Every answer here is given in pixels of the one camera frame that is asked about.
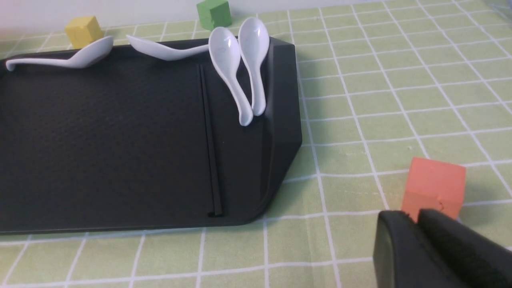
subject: table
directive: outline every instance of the table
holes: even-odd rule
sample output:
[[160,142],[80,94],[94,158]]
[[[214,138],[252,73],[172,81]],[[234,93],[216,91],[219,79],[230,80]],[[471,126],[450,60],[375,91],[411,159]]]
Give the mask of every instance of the table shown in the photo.
[[[229,228],[0,239],[5,287],[375,287],[376,217],[413,156],[467,167],[462,223],[512,249],[512,28],[480,0],[256,15],[296,45],[304,143],[268,213]],[[244,17],[233,20],[233,32]],[[117,45],[205,38],[196,20],[105,28]],[[63,32],[0,57],[69,49]]]

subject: cube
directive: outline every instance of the cube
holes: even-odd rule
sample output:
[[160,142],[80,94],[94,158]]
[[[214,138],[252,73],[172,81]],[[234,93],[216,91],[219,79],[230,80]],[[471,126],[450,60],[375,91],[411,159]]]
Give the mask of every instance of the cube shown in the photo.
[[199,23],[206,30],[231,25],[229,3],[226,0],[205,0],[197,4]]
[[103,31],[95,16],[75,18],[69,22],[65,31],[75,49],[81,49],[103,38]]
[[456,219],[464,203],[466,167],[413,157],[401,210],[417,222],[420,209]]

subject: white grid line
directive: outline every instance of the white grid line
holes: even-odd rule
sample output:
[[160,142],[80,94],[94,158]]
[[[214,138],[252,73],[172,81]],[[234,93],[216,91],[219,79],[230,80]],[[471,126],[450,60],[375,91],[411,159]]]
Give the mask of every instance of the white grid line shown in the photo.
[[16,257],[16,260],[14,261],[14,263],[12,263],[11,267],[9,268],[9,271],[7,272],[7,274],[5,275],[5,278],[4,280],[2,281],[2,286],[5,286],[7,285],[7,282],[9,281],[9,278],[11,277],[12,273],[14,272],[14,269],[16,268],[16,266],[18,265],[18,262],[21,260],[21,258],[23,257],[23,254],[25,253],[25,251],[27,250],[29,244],[30,244],[30,240],[32,239],[32,235],[29,235],[27,237],[27,240],[25,242],[25,245],[23,245],[23,248],[22,250],[19,252],[18,256]]
[[194,31],[192,32],[192,39],[194,39],[196,37],[197,22],[199,22],[199,20],[196,20],[196,22],[194,23]]
[[510,53],[506,49],[504,49],[503,46],[501,46],[501,44],[482,27],[482,25],[478,24],[473,19],[473,17],[471,16],[471,12],[467,12],[466,10],[462,9],[462,7],[460,7],[460,5],[456,1],[452,0],[452,3],[455,4],[455,6],[457,6],[457,8],[462,10],[464,12],[464,14],[466,14],[466,16],[471,20],[471,22],[473,22],[473,24],[475,24],[476,27],[478,27],[485,35],[487,35],[487,37],[492,39],[494,44],[496,44],[501,49],[501,51],[503,51],[503,53],[505,53],[508,57],[512,57],[510,55]]
[[[357,22],[358,22],[359,24],[361,24],[361,22],[359,21],[359,17],[357,16],[357,13],[356,13],[356,11],[355,11],[355,9],[354,9],[354,6],[352,6],[352,11],[354,12],[354,16],[355,16],[355,18],[356,18]],[[391,18],[392,18],[393,20],[395,20],[394,16],[393,16],[393,15],[391,15],[391,13],[388,13],[388,14],[390,14]],[[390,87],[390,89],[391,89],[391,93],[393,94],[393,97],[395,98],[396,102],[398,103],[398,106],[400,107],[400,110],[401,110],[402,114],[404,115],[404,117],[405,117],[405,119],[406,119],[406,121],[407,121],[407,124],[409,125],[409,128],[411,129],[411,131],[413,132],[414,137],[415,137],[415,138],[416,138],[416,140],[418,141],[418,144],[419,144],[419,146],[420,146],[421,151],[423,152],[423,154],[424,154],[425,158],[430,159],[430,156],[429,156],[428,152],[426,151],[425,146],[423,145],[423,142],[422,142],[422,141],[421,141],[421,139],[418,137],[418,133],[416,132],[416,129],[414,128],[414,126],[413,126],[413,124],[412,124],[411,120],[409,119],[408,114],[405,112],[405,109],[403,108],[402,102],[400,101],[400,98],[398,98],[398,95],[396,94],[396,91],[394,90],[394,87],[393,87],[393,85],[391,84],[391,81],[389,80],[388,75],[386,74],[386,71],[384,70],[384,66],[382,66],[382,63],[380,62],[380,59],[379,59],[379,57],[377,56],[377,54],[375,54],[375,52],[376,52],[376,51],[375,51],[375,49],[373,48],[371,41],[368,39],[368,36],[367,36],[367,34],[366,34],[366,31],[364,31],[364,30],[363,30],[363,31],[362,31],[362,33],[363,33],[363,35],[365,36],[365,38],[366,38],[366,42],[367,42],[367,43],[368,43],[368,45],[370,46],[370,49],[372,50],[372,53],[374,54],[374,58],[375,58],[375,60],[377,61],[377,64],[379,65],[380,71],[381,71],[381,73],[383,74],[384,79],[386,80],[386,83],[387,83],[387,84],[388,84],[388,86]]]
[[[455,2],[455,5],[456,5],[459,9],[461,9],[461,10],[462,10],[462,8],[461,8],[461,7],[460,7],[456,2]],[[476,27],[480,27],[480,25],[478,25],[478,23],[476,23],[476,21],[474,21],[474,20],[473,20],[473,18],[472,18],[469,14],[467,14],[467,12],[465,13],[465,15],[466,15],[466,16],[468,16],[468,18],[469,18],[469,19],[470,19],[470,20],[475,24],[475,26],[476,26]],[[434,24],[436,25],[436,27],[438,27],[438,28],[439,28],[439,30],[441,30],[441,28],[439,27],[439,25],[437,24],[437,22],[435,22],[435,20],[434,20],[434,19],[432,19],[432,22],[434,22]],[[494,39],[494,38],[492,38],[492,36],[491,36],[491,35],[489,35],[489,34],[487,33],[487,31],[485,31],[485,29],[482,29],[481,27],[480,27],[480,29],[481,29],[481,30],[482,30],[482,32],[483,32],[483,33],[485,33],[488,37],[490,37],[491,39]],[[479,72],[479,71],[478,71],[478,70],[473,66],[472,62],[471,62],[471,61],[468,61],[468,59],[466,58],[466,56],[464,56],[464,54],[460,51],[459,47],[458,47],[458,46],[457,46],[457,45],[456,45],[456,44],[455,44],[451,39],[449,39],[449,38],[448,38],[448,36],[445,34],[445,32],[444,32],[444,31],[441,31],[441,33],[443,33],[443,35],[444,35],[444,36],[448,39],[448,41],[453,45],[453,47],[455,48],[455,50],[457,50],[457,52],[460,54],[460,56],[462,57],[462,59],[463,59],[463,60],[464,60],[468,65],[469,65],[469,67],[473,70],[473,72],[474,72],[474,73],[475,73],[475,74],[476,74],[476,75],[477,75],[477,76],[478,76],[478,77],[483,81],[483,83],[484,83],[484,84],[487,86],[487,88],[488,88],[488,89],[493,93],[493,95],[494,95],[494,96],[499,100],[499,102],[503,104],[503,107],[504,107],[504,108],[505,108],[505,109],[506,109],[510,114],[512,114],[512,110],[510,109],[510,107],[509,107],[509,106],[507,106],[507,105],[505,105],[505,104],[503,103],[503,100],[501,99],[501,97],[500,97],[500,96],[499,96],[499,95],[494,91],[494,89],[489,85],[489,83],[487,83],[487,82],[485,81],[484,77],[482,77],[482,75],[480,74],[480,72]],[[507,55],[507,56],[508,56],[508,58],[510,58],[510,54],[509,54],[509,53],[508,53],[508,52],[507,52],[507,51],[506,51],[506,50],[505,50],[505,49],[504,49],[504,48],[503,48],[503,47],[502,47],[502,46],[501,46],[501,45],[500,45],[496,40],[494,40],[493,42],[494,42],[494,43],[495,43],[495,44],[496,44],[496,45],[497,45],[497,46],[498,46],[498,47],[499,47],[499,48],[500,48],[500,49],[505,53],[505,55]],[[510,190],[510,187],[508,188],[508,191],[509,191],[509,192],[510,192],[510,194],[512,195],[512,190]]]
[[132,279],[130,280],[129,288],[133,288],[134,285],[134,277],[137,276],[137,266],[139,264],[140,253],[142,252],[142,247],[144,246],[144,242],[146,240],[145,231],[142,232],[142,236],[140,237],[139,246],[137,247],[137,252],[135,253],[135,258],[133,259],[132,265]]
[[9,50],[9,52],[7,52],[7,54],[5,54],[5,58],[8,58],[9,56],[11,56],[15,51],[16,51],[16,47],[18,47],[19,43],[25,39],[24,38],[25,35],[23,34],[19,39],[18,41],[16,41],[16,43],[14,44],[14,46],[11,48],[11,50]]
[[[343,76],[350,76],[350,75],[364,75],[364,74],[375,74],[379,72],[389,72],[389,71],[402,71],[402,70],[411,70],[411,69],[421,69],[425,67],[443,67],[443,66],[452,66],[452,65],[460,65],[460,64],[468,64],[468,63],[480,63],[480,62],[488,62],[488,61],[497,61],[497,60],[505,60],[510,59],[510,57],[499,57],[499,58],[489,58],[489,59],[479,59],[479,60],[471,60],[471,61],[457,61],[457,62],[449,62],[449,63],[438,63],[438,64],[425,64],[421,66],[409,66],[409,67],[400,67],[400,68],[389,68],[389,69],[381,69],[381,70],[370,70],[370,71],[362,71],[362,72],[351,72],[351,73],[345,73]],[[325,76],[318,76],[318,77],[307,77],[307,78],[301,78],[301,80],[315,80],[315,79],[323,79],[323,78],[330,78],[336,76],[333,75],[325,75]]]
[[[293,28],[292,28],[292,24],[291,24],[291,18],[290,18],[290,11],[286,11],[287,15],[288,15],[288,21],[289,21],[289,25],[290,25],[290,35],[291,35],[291,40],[293,43],[295,43],[295,39],[293,37]],[[300,79],[300,71],[299,69],[297,69],[297,77]],[[302,86],[302,81],[298,81],[298,84],[299,84],[299,88],[300,88],[300,93],[303,95],[304,94],[304,88]],[[304,99],[302,99],[303,101],[303,105],[304,105],[304,109],[306,111],[306,114],[307,114],[307,107],[306,107],[306,101]],[[311,125],[309,123],[309,121],[306,122],[306,125],[307,125],[307,128],[308,128],[308,134],[309,134],[309,137],[311,139],[311,141],[313,141],[313,134],[311,132]],[[316,169],[316,173],[320,173],[320,168],[318,167],[318,159],[317,159],[317,156],[316,156],[316,151],[315,149],[313,148],[312,149],[313,151],[313,161],[315,163],[315,169]],[[327,216],[327,207],[326,207],[326,203],[325,203],[325,197],[324,197],[324,188],[322,186],[322,178],[320,176],[317,177],[318,179],[318,189],[320,191],[320,198],[321,198],[321,202],[322,202],[322,210],[324,212],[324,222],[325,222],[325,227],[326,227],[326,231],[327,231],[327,240],[329,242],[329,250],[330,250],[330,253],[331,253],[331,258],[332,260],[335,260],[336,259],[336,252],[334,250],[334,243],[333,243],[333,240],[332,240],[332,233],[331,233],[331,225],[329,223],[329,216]],[[336,264],[333,264],[333,270],[334,270],[334,278],[336,280],[336,285],[338,288],[342,288],[342,282],[341,282],[341,279],[339,277],[339,270],[338,270],[338,267]]]
[[[333,55],[336,55],[336,53],[335,53],[335,51],[334,51],[334,47],[333,47],[333,45],[332,45],[332,43],[331,43],[330,35],[329,35],[329,33],[327,32],[327,25],[325,24],[325,20],[324,20],[324,18],[323,18],[322,10],[321,10],[320,8],[319,8],[319,10],[320,10],[320,16],[321,16],[321,19],[322,19],[322,22],[323,22],[324,28],[326,29],[326,31],[325,31],[325,32],[326,32],[326,34],[327,34],[327,40],[329,41],[329,45],[331,46],[331,52],[332,52],[332,54],[333,54]],[[355,16],[355,18],[356,18],[356,20],[357,20],[357,23],[358,23],[359,25],[361,25],[361,22],[359,21],[359,18],[357,17],[357,15],[356,15],[355,13],[354,13],[354,16]],[[348,93],[347,85],[346,85],[346,83],[345,83],[345,79],[343,78],[342,70],[341,70],[341,68],[340,68],[340,66],[339,66],[338,61],[335,61],[335,64],[336,64],[336,68],[337,68],[337,70],[338,70],[338,76],[339,76],[339,78],[340,78],[340,79],[341,79],[341,81],[342,81],[343,89],[344,89],[344,90],[345,90],[345,92],[347,93],[347,102],[348,102],[348,105],[349,105],[349,107],[350,107],[350,111],[351,111],[351,113],[352,113],[352,116],[354,116],[354,120],[355,120],[354,122],[355,122],[355,124],[356,124],[357,131],[358,131],[358,133],[359,133],[359,136],[360,136],[360,138],[361,138],[361,140],[362,140],[362,144],[363,144],[363,146],[364,146],[364,148],[365,148],[365,152],[366,152],[366,155],[367,155],[367,158],[368,158],[368,162],[370,163],[370,168],[371,168],[371,170],[372,170],[372,173],[374,174],[374,176],[373,176],[373,177],[374,177],[374,179],[375,179],[375,183],[376,183],[377,188],[378,188],[378,190],[379,190],[380,197],[381,197],[381,199],[382,199],[382,203],[383,203],[383,205],[384,205],[384,207],[385,207],[386,209],[389,209],[388,201],[386,200],[386,196],[385,196],[384,191],[383,191],[383,189],[382,189],[382,184],[380,183],[380,179],[379,179],[379,178],[377,177],[377,175],[375,174],[375,173],[376,173],[375,164],[373,163],[373,159],[372,159],[372,156],[371,156],[371,153],[370,153],[370,149],[368,148],[368,144],[366,143],[365,136],[364,136],[364,135],[363,135],[363,133],[362,133],[361,126],[360,126],[359,121],[358,121],[358,119],[357,119],[357,117],[356,117],[356,115],[357,115],[357,114],[356,114],[356,112],[355,112],[354,106],[352,105],[352,101],[351,101],[351,99],[350,99],[350,94]],[[307,114],[307,110],[306,110],[306,102],[304,102],[304,113],[305,113],[305,114]],[[312,135],[310,135],[310,142],[311,142],[312,144],[314,144],[314,143],[313,143],[313,137],[312,137]]]
[[158,42],[162,42],[162,39],[165,36],[165,30],[167,29],[167,23],[168,22],[165,22],[163,25],[162,34],[160,35],[160,39],[158,40]]
[[[458,165],[464,167],[479,167],[479,166],[490,166],[491,164],[511,164],[512,160],[497,160],[497,161],[488,161],[488,162],[475,162],[475,163],[460,163]],[[368,173],[357,173],[357,174],[329,174],[329,173],[320,173],[320,174],[312,174],[307,176],[301,176],[297,178],[289,178],[285,179],[283,183],[291,183],[296,181],[303,181],[307,179],[316,178],[318,175],[320,177],[339,177],[339,178],[357,178],[357,177],[370,177],[370,176],[382,176],[382,175],[393,175],[400,173],[407,173],[409,169],[401,169],[401,170],[389,170],[382,172],[368,172]]]
[[[273,263],[269,265],[269,268],[280,268],[280,267],[318,267],[318,266],[328,266],[333,265],[336,266],[338,264],[345,263],[359,263],[359,262],[370,262],[372,261],[372,257],[363,257],[363,258],[349,258],[349,259],[340,259],[335,261],[323,261],[323,262],[280,262]],[[248,268],[238,268],[238,269],[226,269],[226,270],[216,270],[216,271],[206,271],[202,272],[202,276],[210,276],[210,275],[225,275],[225,274],[234,274],[234,273],[243,273],[243,272],[252,272],[259,271],[265,269],[264,265],[253,266]],[[181,274],[166,274],[166,275],[155,275],[155,276],[137,276],[135,277],[136,281],[143,280],[161,280],[161,279],[176,279],[176,278],[189,278],[189,277],[197,277],[200,273],[191,272],[191,273],[181,273]],[[123,278],[105,278],[105,279],[91,279],[91,280],[76,280],[72,281],[72,285],[79,284],[105,284],[105,283],[120,283],[130,281],[130,277]],[[37,284],[13,284],[5,286],[6,288],[43,288],[43,287],[56,287],[64,285],[64,282],[49,282],[49,283],[37,283]]]
[[78,263],[78,258],[82,254],[83,247],[86,245],[87,236],[89,233],[85,233],[84,238],[82,242],[80,243],[80,246],[78,247],[78,250],[76,251],[75,258],[73,259],[73,262],[71,263],[71,267],[68,270],[68,275],[66,276],[66,284],[64,285],[64,288],[68,288],[69,281],[71,281],[71,277],[73,276],[73,272],[75,271],[76,263]]
[[[418,3],[418,5],[423,9],[423,11],[425,12],[425,14],[429,15],[428,12],[426,11],[426,9],[421,5],[421,3],[419,2],[419,0],[416,0],[416,2]],[[446,33],[441,29],[441,27],[439,27],[439,25],[437,24],[437,22],[435,22],[435,20],[433,20],[434,24],[436,25],[436,27],[441,31],[441,33],[443,33],[443,35],[447,37]],[[448,41],[450,41],[450,43],[452,43],[453,47],[455,48],[455,50],[457,50],[457,52],[460,54],[460,56],[462,57],[462,59],[464,59],[465,61],[467,61],[466,57],[462,54],[462,52],[459,50],[459,48],[457,47],[457,45],[455,45],[455,43],[448,38]],[[420,58],[420,60],[422,61],[423,63],[423,59],[420,57],[419,53],[416,51],[416,55]],[[467,64],[472,68],[472,70],[477,74],[477,76],[483,81],[483,83],[487,86],[487,88],[489,90],[491,90],[491,92],[494,94],[494,96],[499,100],[499,102],[502,103],[502,105],[504,106],[504,108],[512,114],[512,111],[510,110],[510,107],[508,107],[508,105],[506,105],[505,103],[503,103],[503,100],[498,96],[498,94],[490,87],[490,85],[485,81],[485,79],[482,77],[482,75],[480,75],[480,73],[475,69],[475,67],[473,67],[473,65],[471,63],[469,63],[469,61],[467,62]],[[426,67],[426,70],[428,71],[430,77],[433,78],[434,82],[437,84],[437,80],[433,77],[430,69],[428,67]],[[448,101],[448,103],[450,104],[451,107],[453,107],[453,103],[452,101],[450,100],[450,98],[446,95],[444,89],[439,86],[439,90],[441,91],[441,93],[443,94],[444,98],[446,99],[446,101]],[[487,160],[490,162],[490,166],[491,168],[493,169],[493,171],[496,173],[496,175],[498,176],[498,178],[500,179],[501,183],[505,186],[505,188],[507,189],[508,193],[512,196],[512,190],[510,189],[510,186],[508,185],[508,183],[505,181],[505,179],[503,178],[503,176],[501,175],[501,173],[498,171],[498,169],[496,168],[496,166],[492,163],[492,158],[489,156],[489,154],[487,153],[487,151],[484,149],[484,147],[482,146],[482,144],[480,143],[480,141],[478,140],[478,138],[475,136],[475,134],[471,131],[471,129],[469,128],[469,126],[467,125],[467,123],[464,121],[464,119],[462,118],[462,116],[460,115],[459,111],[453,107],[453,111],[455,112],[455,114],[457,115],[457,117],[459,118],[459,120],[462,122],[462,125],[468,130],[468,132],[470,133],[471,137],[473,138],[473,141],[475,141],[476,145],[478,146],[478,148],[482,151],[482,153],[485,155],[485,158],[487,158]]]
[[199,260],[197,264],[196,288],[201,287],[201,275],[203,274],[204,242],[206,241],[206,227],[201,232],[201,242],[199,244]]
[[[429,33],[440,33],[440,32],[437,31],[437,30],[431,30],[431,31],[422,31],[422,32],[408,33],[407,35],[421,35],[421,34],[429,34]],[[403,34],[392,34],[392,35],[386,35],[386,36],[368,37],[368,39],[370,39],[370,40],[385,39],[385,38],[389,38],[389,37],[398,37],[398,36],[402,36],[402,35]],[[495,40],[508,40],[508,39],[512,39],[512,37],[503,37],[503,38],[498,38],[498,39],[495,38]],[[356,41],[361,41],[361,40],[365,40],[365,39],[364,38],[354,38],[354,39],[333,41],[332,43],[347,43],[347,42],[356,42]],[[486,43],[486,42],[493,42],[494,43],[495,41],[492,40],[492,39],[489,39],[489,40],[480,40],[480,41],[475,41],[475,42],[457,43],[457,45],[471,45],[471,44]],[[320,45],[325,45],[325,44],[328,44],[328,43],[327,42],[305,43],[305,44],[298,44],[296,46],[299,46],[299,47],[303,47],[303,46],[320,46]],[[428,47],[421,47],[421,49],[437,48],[437,47],[451,47],[451,45],[428,46]]]
[[[361,39],[358,39],[358,41],[364,41],[365,39],[364,38],[361,38]],[[493,42],[492,40],[482,40],[482,41],[475,41],[475,42],[471,42],[471,43],[462,43],[462,44],[459,44],[459,45],[468,45],[468,44],[480,44],[480,43],[489,43],[489,42]],[[380,51],[380,52],[375,52],[375,53],[363,53],[363,54],[353,54],[353,55],[344,55],[344,56],[336,56],[335,54],[333,54],[333,57],[327,57],[327,58],[317,58],[317,59],[309,59],[309,60],[300,60],[299,63],[306,63],[306,62],[316,62],[316,61],[322,61],[322,60],[336,60],[336,59],[344,59],[344,58],[357,58],[357,57],[361,57],[361,56],[371,56],[371,55],[381,55],[381,54],[392,54],[392,53],[397,53],[397,52],[411,52],[411,51],[414,51],[414,50],[429,50],[429,49],[435,49],[435,48],[448,48],[448,47],[453,47],[454,45],[453,44],[446,44],[446,45],[435,45],[435,46],[428,46],[428,47],[418,47],[418,48],[415,48],[412,44],[410,44],[410,46],[412,48],[408,48],[408,49],[399,49],[399,50],[389,50],[389,51]],[[467,61],[467,62],[482,62],[482,61],[490,61],[492,60],[493,58],[491,59],[479,59],[479,60],[471,60],[471,61]],[[449,64],[429,64],[429,66],[434,66],[434,65],[449,65]]]
[[[336,97],[347,97],[346,95],[340,95]],[[317,100],[318,98],[306,99],[307,101]],[[512,100],[505,101],[506,104],[512,104]],[[475,103],[475,104],[463,104],[463,105],[454,105],[455,108],[471,108],[471,107],[485,107],[485,106],[501,106],[502,104],[499,102],[484,102],[484,103]],[[422,113],[422,112],[434,112],[434,111],[443,111],[443,110],[451,110],[452,107],[435,107],[435,108],[425,108],[425,109],[413,109],[413,110],[405,110],[403,112],[381,112],[381,113],[372,113],[372,114],[361,114],[356,115],[356,118],[369,118],[369,117],[379,117],[379,116],[389,116],[389,115],[402,115],[402,114],[414,114],[414,113]],[[341,116],[341,117],[329,117],[329,118],[317,118],[317,119],[309,119],[310,122],[329,122],[336,120],[347,120],[354,119],[354,116]]]
[[[512,80],[512,77],[487,79],[485,81],[486,82],[493,82],[493,81],[502,81],[502,80]],[[432,87],[439,87],[439,86],[460,85],[460,84],[484,83],[485,81],[482,81],[482,80],[472,80],[472,81],[443,83],[443,84],[440,83],[439,85],[432,84],[432,85],[409,86],[409,87],[395,88],[395,91],[410,90],[410,89],[420,89],[420,88],[432,88]],[[351,96],[355,96],[355,95],[372,94],[372,93],[377,93],[377,92],[391,92],[391,90],[390,89],[370,90],[370,91],[350,93],[350,95]],[[306,99],[320,99],[320,98],[331,98],[331,97],[339,97],[339,96],[345,96],[345,94],[331,94],[331,95],[326,95],[326,96],[306,96],[304,98],[306,98]]]
[[270,275],[268,272],[268,222],[269,218],[267,215],[263,215],[263,253],[264,253],[264,264],[265,264],[265,288],[270,288]]

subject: ceramic spoon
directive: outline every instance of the ceramic spoon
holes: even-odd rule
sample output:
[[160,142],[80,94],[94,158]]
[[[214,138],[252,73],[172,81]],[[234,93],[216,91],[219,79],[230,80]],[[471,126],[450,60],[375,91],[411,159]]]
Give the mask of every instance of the ceramic spoon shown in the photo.
[[267,56],[270,37],[263,22],[251,17],[242,23],[238,32],[238,42],[251,81],[252,112],[255,116],[260,116],[267,106],[260,68]]
[[238,41],[227,28],[217,27],[211,32],[208,45],[211,62],[237,104],[240,125],[247,126],[251,123],[253,114],[249,100],[237,80],[237,70],[240,65]]
[[147,39],[142,39],[130,35],[127,35],[126,37],[128,38],[130,45],[132,45],[135,50],[165,61],[179,60],[208,51],[208,45],[180,50],[173,49],[171,47],[167,47]]
[[7,60],[5,65],[7,70],[14,71],[17,64],[37,64],[59,66],[65,68],[80,69],[88,67],[107,56],[114,45],[112,36],[104,37],[96,40],[91,44],[83,47],[69,59],[45,59],[45,58],[19,58]]

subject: spoon handle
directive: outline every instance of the spoon handle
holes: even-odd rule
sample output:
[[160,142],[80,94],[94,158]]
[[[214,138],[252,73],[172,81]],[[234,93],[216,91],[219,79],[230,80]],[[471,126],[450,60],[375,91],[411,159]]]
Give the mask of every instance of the spoon handle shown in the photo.
[[259,67],[251,69],[249,78],[252,88],[252,112],[255,116],[260,116],[265,112],[267,101],[265,99],[265,88],[263,88],[263,80],[261,79],[261,71]]
[[44,58],[20,58],[7,60],[5,66],[7,70],[13,71],[16,64],[38,64],[49,66],[67,67],[68,61],[63,59],[44,59]]
[[230,77],[226,81],[226,84],[233,96],[234,102],[237,104],[238,121],[240,122],[240,125],[249,125],[252,122],[254,115],[252,113],[249,100],[247,100],[247,96],[245,96],[244,90],[242,90],[242,87],[236,78],[232,79],[232,77]]

